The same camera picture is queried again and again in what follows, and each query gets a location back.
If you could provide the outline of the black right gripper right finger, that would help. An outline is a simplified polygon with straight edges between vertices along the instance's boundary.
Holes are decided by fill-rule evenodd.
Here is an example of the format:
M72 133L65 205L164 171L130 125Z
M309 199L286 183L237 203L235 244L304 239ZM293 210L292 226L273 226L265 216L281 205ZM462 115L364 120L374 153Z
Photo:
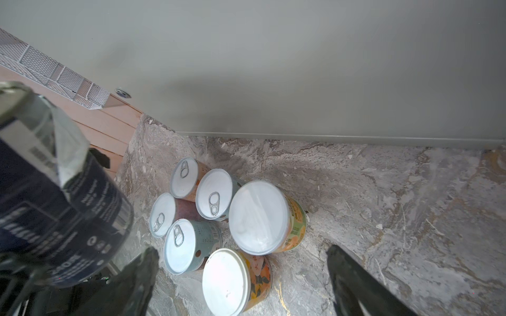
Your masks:
M345 250L332 245L326 252L337 315L415 315Z

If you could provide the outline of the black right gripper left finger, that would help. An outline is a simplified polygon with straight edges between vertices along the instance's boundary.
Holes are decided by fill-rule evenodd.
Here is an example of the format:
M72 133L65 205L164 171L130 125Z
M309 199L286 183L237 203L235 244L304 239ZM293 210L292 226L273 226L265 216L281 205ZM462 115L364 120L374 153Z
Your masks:
M72 314L146 315L158 271L158 251L148 247Z

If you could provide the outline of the dark tomato can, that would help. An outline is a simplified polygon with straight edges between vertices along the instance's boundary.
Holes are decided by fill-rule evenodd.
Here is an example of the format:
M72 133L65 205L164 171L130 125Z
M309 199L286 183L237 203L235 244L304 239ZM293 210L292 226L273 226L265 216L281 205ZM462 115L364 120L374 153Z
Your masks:
M67 114L20 82L1 83L1 251L38 259L65 288L119 251L133 206Z

